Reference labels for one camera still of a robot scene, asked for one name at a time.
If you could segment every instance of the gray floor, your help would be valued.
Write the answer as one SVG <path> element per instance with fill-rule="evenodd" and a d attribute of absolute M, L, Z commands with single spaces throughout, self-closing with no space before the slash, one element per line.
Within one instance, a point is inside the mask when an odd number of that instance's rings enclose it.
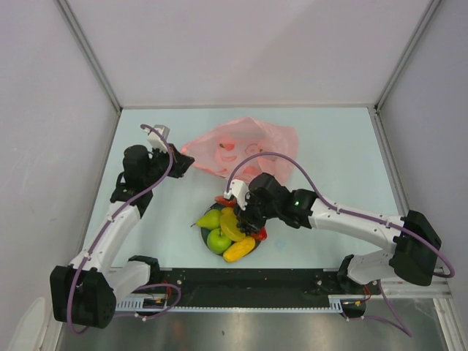
<path fill-rule="evenodd" d="M 370 302 L 367 314 L 391 317 L 383 301 Z M 64 328 L 57 350 L 447 350 L 432 300 L 394 305 L 412 339 L 390 325 L 346 323 L 337 314 L 197 312 L 169 313 L 145 323 L 119 318 L 83 336 Z"/>

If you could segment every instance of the pink plastic bag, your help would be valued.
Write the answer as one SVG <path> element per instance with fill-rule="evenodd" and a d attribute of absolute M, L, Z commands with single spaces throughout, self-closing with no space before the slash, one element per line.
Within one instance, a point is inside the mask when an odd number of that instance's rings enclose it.
<path fill-rule="evenodd" d="M 295 159 L 298 144 L 298 135 L 293 127 L 243 117 L 214 127 L 185 144 L 182 154 L 195 158 L 194 167 L 228 178 L 239 162 L 262 151 L 275 151 Z M 266 172 L 285 184 L 292 171 L 293 165 L 285 159 L 262 156 L 244 165 L 234 178 L 250 183 L 253 178 Z"/>

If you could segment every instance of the gray wall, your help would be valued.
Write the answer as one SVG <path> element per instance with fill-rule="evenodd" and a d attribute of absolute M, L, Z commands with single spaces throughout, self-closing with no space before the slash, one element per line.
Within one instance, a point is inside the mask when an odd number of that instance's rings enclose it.
<path fill-rule="evenodd" d="M 0 350 L 76 253 L 117 115 L 52 0 L 0 5 Z"/>
<path fill-rule="evenodd" d="M 445 1 L 382 109 L 409 204 L 422 211 L 456 268 L 450 281 L 468 326 L 468 1 Z"/>

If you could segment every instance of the wall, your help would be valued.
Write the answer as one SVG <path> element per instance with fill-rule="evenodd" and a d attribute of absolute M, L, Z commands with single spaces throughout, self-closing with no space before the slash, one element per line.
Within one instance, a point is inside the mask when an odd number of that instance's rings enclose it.
<path fill-rule="evenodd" d="M 373 104 L 430 0 L 69 0 L 120 103 Z"/>
<path fill-rule="evenodd" d="M 51 0 L 0 5 L 0 350 L 76 253 L 117 115 Z"/>
<path fill-rule="evenodd" d="M 445 1 L 382 109 L 410 206 L 424 212 L 456 268 L 468 326 L 468 1 Z"/>

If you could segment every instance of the purple cable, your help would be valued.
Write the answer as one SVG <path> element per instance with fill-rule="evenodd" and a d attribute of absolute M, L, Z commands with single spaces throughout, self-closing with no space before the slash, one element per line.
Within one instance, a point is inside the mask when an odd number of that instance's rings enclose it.
<path fill-rule="evenodd" d="M 356 318 L 349 318 L 344 312 L 343 312 L 343 317 L 345 317 L 347 320 L 378 320 L 380 322 L 383 322 L 383 323 L 388 323 L 392 326 L 394 326 L 395 328 L 398 328 L 400 331 L 402 331 L 403 333 L 407 334 L 410 338 L 412 338 L 412 333 L 411 331 L 409 330 L 409 328 L 404 324 L 403 320 L 400 318 L 400 316 L 398 316 L 398 314 L 396 313 L 396 310 L 395 310 L 395 307 L 392 305 L 392 303 L 388 300 L 387 298 L 387 295 L 384 293 L 383 289 L 382 289 L 382 282 L 379 280 L 378 281 L 378 287 L 379 287 L 379 290 L 380 290 L 380 293 L 382 294 L 382 297 L 383 297 L 383 300 L 385 301 L 385 303 L 387 304 L 388 308 L 390 309 L 390 311 L 392 312 L 393 316 L 396 318 L 396 320 L 398 320 L 398 322 L 400 323 L 400 325 L 392 322 L 391 320 L 388 320 L 387 318 L 384 318 L 384 317 L 379 317 L 379 316 L 362 316 L 362 317 L 356 317 Z"/>
<path fill-rule="evenodd" d="M 167 143 L 166 139 L 157 130 L 155 130 L 155 128 L 153 128 L 153 127 L 151 127 L 151 126 L 149 126 L 147 124 L 142 124 L 140 126 L 140 128 L 141 129 L 149 129 L 151 132 L 155 133 L 161 139 L 161 141 L 164 143 L 164 145 L 165 145 L 165 147 L 167 149 L 167 153 L 169 155 L 169 165 L 167 166 L 166 171 L 162 174 L 162 177 L 160 179 L 158 179 L 156 183 L 149 186 L 148 188 L 146 188 L 142 192 L 139 192 L 134 197 L 132 197 L 128 201 L 126 201 L 122 206 L 120 206 L 117 209 L 117 211 L 114 212 L 114 214 L 111 216 L 112 220 L 114 220 L 118 216 L 118 214 L 121 213 L 130 203 L 134 202 L 136 199 L 142 197 L 144 194 L 146 194 L 147 192 L 150 192 L 152 189 L 154 189 L 156 186 L 158 186 L 164 180 L 164 178 L 166 178 L 166 176 L 170 172 L 170 169 L 173 166 L 173 155 L 170 152 L 170 146 Z M 112 223 L 112 221 L 110 221 L 110 220 L 108 220 L 108 221 L 106 221 L 106 223 L 104 223 L 101 230 L 97 234 L 97 237 L 94 239 L 93 243 L 91 244 L 91 246 L 88 249 L 89 254 L 93 253 L 94 249 L 96 248 L 96 245 L 99 243 L 99 240 L 101 240 L 101 237 L 104 235 L 104 233 L 105 233 L 106 229 L 109 227 L 110 223 Z M 70 329 L 70 331 L 72 333 L 74 333 L 75 335 L 81 335 L 86 330 L 88 330 L 88 327 L 85 327 L 81 331 L 77 331 L 75 329 L 75 327 L 73 326 L 73 322 L 72 322 L 72 306 L 73 306 L 73 297 L 75 296 L 75 288 L 76 288 L 76 284 L 78 282 L 78 278 L 80 277 L 80 273 L 83 270 L 83 267 L 86 264 L 87 260 L 88 260 L 87 257 L 83 258 L 80 265 L 78 266 L 78 269 L 75 272 L 75 275 L 73 276 L 72 285 L 70 286 L 70 292 L 69 292 L 68 301 L 67 301 L 67 324 L 68 324 L 68 328 Z"/>
<path fill-rule="evenodd" d="M 251 159 L 254 159 L 256 157 L 259 157 L 259 156 L 277 156 L 277 157 L 281 157 L 282 159 L 286 159 L 287 161 L 293 163 L 300 170 L 300 172 L 304 175 L 304 177 L 306 177 L 307 181 L 309 182 L 310 186 L 315 191 L 315 193 L 317 194 L 319 199 L 321 199 L 321 201 L 324 204 L 326 204 L 329 208 L 333 209 L 334 211 L 338 210 L 338 208 L 334 204 L 328 202 L 323 197 L 323 195 L 320 193 L 319 189 L 315 186 L 315 183 L 313 182 L 313 180 L 310 178 L 309 174 L 307 174 L 306 170 L 304 170 L 301 167 L 300 164 L 298 164 L 294 159 L 292 159 L 292 158 L 290 158 L 290 157 L 288 157 L 286 155 L 279 154 L 277 152 L 271 152 L 271 151 L 266 151 L 266 152 L 262 152 L 262 153 L 259 153 L 259 154 L 251 155 L 251 156 L 247 157 L 244 161 L 239 163 L 234 168 L 234 170 L 231 172 L 231 175 L 230 175 L 229 179 L 227 180 L 227 186 L 226 186 L 226 191 L 227 192 L 229 192 L 229 185 L 231 184 L 231 181 L 233 181 L 235 173 L 243 165 L 245 165 L 248 161 L 250 161 Z M 346 208 L 340 208 L 339 210 L 343 214 L 349 214 L 350 216 L 354 216 L 354 217 L 358 217 L 358 218 L 362 218 L 362 219 L 367 219 L 367 220 L 372 221 L 372 222 L 387 225 L 387 221 L 385 221 L 383 219 L 380 219 L 380 218 L 377 218 L 377 217 L 369 216 L 367 214 L 360 214 L 359 212 L 350 211 L 350 210 L 347 210 Z M 401 226 L 399 226 L 397 224 L 394 224 L 394 223 L 388 223 L 388 225 L 390 227 L 392 227 L 393 229 L 397 229 L 397 230 L 399 230 L 399 231 L 413 237 L 414 239 L 416 239 L 417 241 L 419 241 L 420 243 L 425 245 L 433 253 L 435 253 L 438 256 L 438 258 L 441 259 L 441 261 L 443 261 L 443 263 L 447 266 L 450 273 L 449 274 L 434 273 L 435 276 L 440 276 L 442 278 L 452 278 L 453 276 L 455 276 L 455 268 L 453 268 L 453 266 L 450 263 L 450 261 L 448 260 L 448 258 L 443 253 L 441 253 L 441 251 L 439 251 L 434 246 L 432 246 L 428 241 L 421 238 L 418 234 L 414 233 L 413 231 L 408 230 L 407 228 L 403 228 L 403 227 L 401 227 Z"/>
<path fill-rule="evenodd" d="M 161 284 L 143 285 L 142 287 L 139 287 L 139 288 L 135 289 L 135 291 L 144 290 L 144 289 L 153 289 L 155 287 L 170 287 L 172 289 L 177 290 L 177 299 L 175 300 L 175 302 L 172 305 L 170 305 L 169 307 L 166 307 L 165 309 L 163 309 L 158 314 L 155 314 L 154 316 L 147 317 L 146 318 L 147 320 L 153 320 L 155 318 L 161 317 L 163 314 L 166 314 L 174 306 L 177 306 L 178 302 L 181 300 L 181 295 L 182 295 L 181 288 L 174 285 L 174 284 L 161 283 Z M 114 318 L 118 318 L 118 317 L 135 317 L 135 314 L 133 314 L 133 313 L 121 313 L 121 314 L 117 314 L 117 315 L 114 316 Z"/>

